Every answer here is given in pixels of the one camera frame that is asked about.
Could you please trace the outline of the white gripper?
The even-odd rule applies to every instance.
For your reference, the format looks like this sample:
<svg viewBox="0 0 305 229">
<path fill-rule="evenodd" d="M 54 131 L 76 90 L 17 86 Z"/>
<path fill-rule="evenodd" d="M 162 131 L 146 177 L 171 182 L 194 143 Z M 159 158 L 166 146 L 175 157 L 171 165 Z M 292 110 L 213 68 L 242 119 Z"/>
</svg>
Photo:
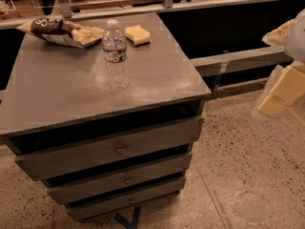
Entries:
<svg viewBox="0 0 305 229">
<path fill-rule="evenodd" d="M 256 120 L 280 115 L 286 106 L 305 94 L 305 9 L 295 20 L 289 20 L 267 32 L 262 41 L 269 46 L 285 44 L 285 53 L 301 62 L 274 68 L 252 111 L 252 117 Z"/>
</svg>

